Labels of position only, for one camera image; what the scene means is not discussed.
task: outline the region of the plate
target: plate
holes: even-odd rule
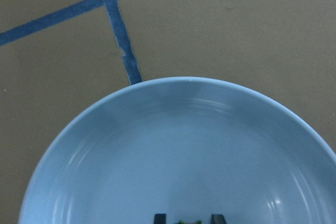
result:
[[[172,77],[98,101],[53,141],[20,224],[336,223],[336,157],[302,119],[225,81]]]

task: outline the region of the blue plate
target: blue plate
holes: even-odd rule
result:
[[[76,117],[39,162],[20,224],[336,223],[336,157],[302,119],[225,81],[124,88]]]

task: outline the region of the blue tape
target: blue tape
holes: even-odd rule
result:
[[[103,0],[83,0],[0,34],[0,46],[20,39],[49,26],[66,21],[104,5]]]
[[[104,5],[103,0],[83,0],[54,13],[32,20],[11,30],[0,33],[0,46],[48,28],[49,26],[74,18],[102,5]]]
[[[127,71],[128,79],[131,84],[141,82],[142,78],[139,72],[138,62],[131,47],[126,25],[121,18],[118,2],[117,0],[103,0],[103,2],[105,4],[112,29],[114,31],[115,39],[119,48],[124,51],[122,60]]]

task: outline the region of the small dark object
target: small dark object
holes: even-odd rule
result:
[[[211,224],[226,224],[223,215],[211,215]]]
[[[166,224],[166,214],[156,214],[154,216],[154,224]]]

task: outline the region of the painter's tape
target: painter's tape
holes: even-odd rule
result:
[[[103,0],[83,0],[54,13],[50,13],[46,16],[15,27],[0,34],[0,46],[96,9],[103,4]]]
[[[142,78],[139,72],[138,62],[131,47],[126,25],[121,18],[118,2],[117,0],[103,0],[103,2],[105,4],[112,29],[114,31],[115,39],[119,48],[124,51],[122,60],[125,65],[129,81],[131,84],[141,82]]]
[[[41,18],[0,33],[0,46],[56,25],[104,5],[103,0],[83,0]]]

